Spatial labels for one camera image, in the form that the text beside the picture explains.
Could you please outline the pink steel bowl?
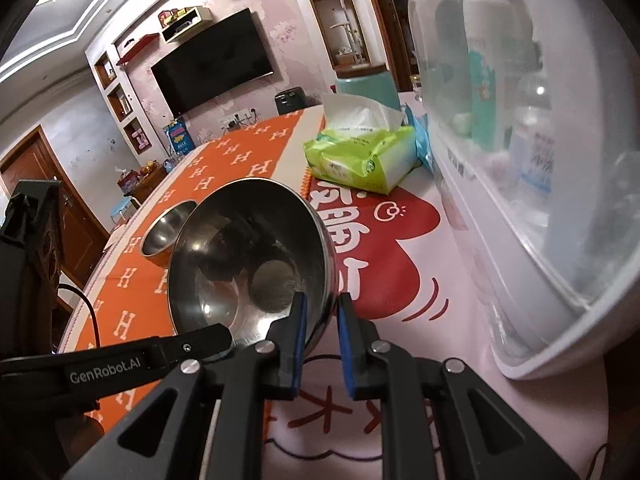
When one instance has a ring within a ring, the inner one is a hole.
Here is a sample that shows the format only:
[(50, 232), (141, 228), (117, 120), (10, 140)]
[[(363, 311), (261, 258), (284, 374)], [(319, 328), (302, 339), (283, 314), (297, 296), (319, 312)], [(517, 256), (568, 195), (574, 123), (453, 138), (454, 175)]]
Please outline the pink steel bowl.
[(334, 311), (335, 250), (318, 212), (292, 188), (264, 178), (235, 180), (186, 219), (167, 274), (177, 333), (221, 324), (235, 346), (249, 346), (288, 316), (298, 292), (307, 301), (311, 352)]

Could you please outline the orange H-pattern blanket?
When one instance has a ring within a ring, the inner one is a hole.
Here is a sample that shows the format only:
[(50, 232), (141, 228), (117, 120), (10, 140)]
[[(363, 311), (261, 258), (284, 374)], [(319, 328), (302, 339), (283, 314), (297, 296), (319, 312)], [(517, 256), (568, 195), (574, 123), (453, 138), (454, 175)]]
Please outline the orange H-pattern blanket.
[(321, 107), (306, 108), (225, 134), (179, 162), (107, 249), (66, 327), (63, 351), (171, 334), (168, 266), (186, 219), (217, 188), (242, 178), (302, 192), (303, 145), (322, 125)]

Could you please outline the small gold steel bowl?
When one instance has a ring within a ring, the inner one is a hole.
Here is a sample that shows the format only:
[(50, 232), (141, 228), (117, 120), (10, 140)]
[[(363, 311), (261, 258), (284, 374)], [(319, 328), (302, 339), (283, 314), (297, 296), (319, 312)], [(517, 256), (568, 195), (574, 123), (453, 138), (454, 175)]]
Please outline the small gold steel bowl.
[(195, 200), (184, 200), (160, 214), (142, 237), (141, 255), (150, 263), (167, 268), (178, 235), (197, 206)]

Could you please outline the white pink printed mat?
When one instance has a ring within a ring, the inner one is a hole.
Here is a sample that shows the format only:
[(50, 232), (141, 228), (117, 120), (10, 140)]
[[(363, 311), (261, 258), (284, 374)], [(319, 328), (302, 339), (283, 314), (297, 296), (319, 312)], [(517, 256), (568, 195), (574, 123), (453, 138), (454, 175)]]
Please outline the white pink printed mat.
[[(498, 370), (485, 313), (431, 173), (413, 169), (388, 195), (343, 190), (303, 172), (296, 190), (335, 232), (340, 287), (380, 335), (414, 356), (462, 359), (554, 448), (578, 476), (599, 479), (612, 450), (602, 362), (533, 382)], [(302, 391), (274, 404), (264, 452), (268, 479), (377, 479), (382, 476), (380, 406), (348, 396), (337, 328), (308, 358)]]

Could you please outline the light blue small stool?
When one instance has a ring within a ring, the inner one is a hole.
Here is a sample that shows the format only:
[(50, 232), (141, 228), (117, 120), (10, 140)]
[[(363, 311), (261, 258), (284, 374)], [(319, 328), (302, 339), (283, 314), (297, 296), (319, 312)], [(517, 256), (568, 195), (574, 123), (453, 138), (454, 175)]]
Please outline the light blue small stool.
[(141, 203), (134, 196), (125, 196), (111, 211), (111, 219), (115, 226), (120, 226), (129, 219), (141, 207)]

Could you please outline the wooden tv cabinet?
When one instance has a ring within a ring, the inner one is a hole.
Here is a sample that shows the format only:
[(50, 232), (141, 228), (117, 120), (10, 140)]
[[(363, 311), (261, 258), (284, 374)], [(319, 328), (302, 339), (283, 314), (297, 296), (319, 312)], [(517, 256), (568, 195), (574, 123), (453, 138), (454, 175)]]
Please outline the wooden tv cabinet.
[(152, 192), (167, 177), (167, 170), (164, 166), (157, 166), (152, 172), (147, 174), (138, 182), (126, 196), (134, 197), (140, 204), (150, 197)]

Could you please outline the green tissue pack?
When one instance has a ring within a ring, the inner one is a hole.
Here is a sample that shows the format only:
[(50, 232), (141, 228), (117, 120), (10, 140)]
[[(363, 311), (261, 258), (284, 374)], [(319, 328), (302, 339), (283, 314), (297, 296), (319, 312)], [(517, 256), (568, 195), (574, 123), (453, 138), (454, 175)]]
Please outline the green tissue pack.
[(324, 128), (304, 143), (312, 175), (367, 192), (390, 194), (416, 166), (416, 135), (395, 110), (364, 96), (322, 96)]

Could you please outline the blue poster box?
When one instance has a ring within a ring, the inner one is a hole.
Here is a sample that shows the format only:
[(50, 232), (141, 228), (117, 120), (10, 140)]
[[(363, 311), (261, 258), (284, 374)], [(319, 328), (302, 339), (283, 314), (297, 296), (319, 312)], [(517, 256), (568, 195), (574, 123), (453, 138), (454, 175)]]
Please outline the blue poster box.
[(186, 122), (182, 118), (175, 119), (167, 124), (163, 128), (163, 132), (177, 157), (184, 157), (194, 150), (195, 144), (188, 128), (186, 128)]

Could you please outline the blue wet wipes pack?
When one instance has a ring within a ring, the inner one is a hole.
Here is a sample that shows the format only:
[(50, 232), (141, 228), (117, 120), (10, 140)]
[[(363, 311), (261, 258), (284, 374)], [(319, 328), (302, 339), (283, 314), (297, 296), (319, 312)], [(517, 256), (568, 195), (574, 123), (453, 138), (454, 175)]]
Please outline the blue wet wipes pack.
[(425, 112), (415, 112), (408, 103), (404, 105), (404, 111), (407, 125), (413, 128), (416, 157), (424, 167), (434, 172), (434, 159), (430, 133), (428, 132), (428, 115)]

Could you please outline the black small appliance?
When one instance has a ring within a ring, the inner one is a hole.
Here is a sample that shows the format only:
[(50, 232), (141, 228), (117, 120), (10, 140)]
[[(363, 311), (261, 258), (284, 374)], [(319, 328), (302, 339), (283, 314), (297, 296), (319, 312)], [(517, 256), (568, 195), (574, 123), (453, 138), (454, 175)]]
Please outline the black small appliance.
[(283, 90), (274, 96), (280, 116), (303, 110), (308, 106), (307, 96), (302, 87)]

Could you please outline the teal container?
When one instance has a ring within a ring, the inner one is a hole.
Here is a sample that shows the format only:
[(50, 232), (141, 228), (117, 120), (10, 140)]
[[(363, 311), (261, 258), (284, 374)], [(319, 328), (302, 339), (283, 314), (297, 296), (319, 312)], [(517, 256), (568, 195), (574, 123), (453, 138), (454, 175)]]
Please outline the teal container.
[(337, 93), (362, 96), (393, 110), (401, 109), (393, 75), (385, 63), (337, 66), (335, 75)]

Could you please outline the black television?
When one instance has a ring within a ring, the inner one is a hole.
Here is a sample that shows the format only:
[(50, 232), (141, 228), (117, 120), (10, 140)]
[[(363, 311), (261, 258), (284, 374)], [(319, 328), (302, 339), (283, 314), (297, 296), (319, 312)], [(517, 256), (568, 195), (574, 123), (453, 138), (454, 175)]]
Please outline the black television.
[(250, 9), (210, 25), (161, 58), (151, 70), (175, 118), (273, 73)]

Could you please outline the white clear-lid storage box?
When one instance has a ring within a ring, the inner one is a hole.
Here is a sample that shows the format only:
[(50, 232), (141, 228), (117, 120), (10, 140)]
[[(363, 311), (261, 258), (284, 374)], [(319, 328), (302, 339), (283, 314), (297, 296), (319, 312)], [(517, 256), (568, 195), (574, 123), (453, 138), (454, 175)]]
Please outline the white clear-lid storage box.
[(431, 160), (501, 373), (639, 327), (639, 14), (629, 0), (408, 0)]

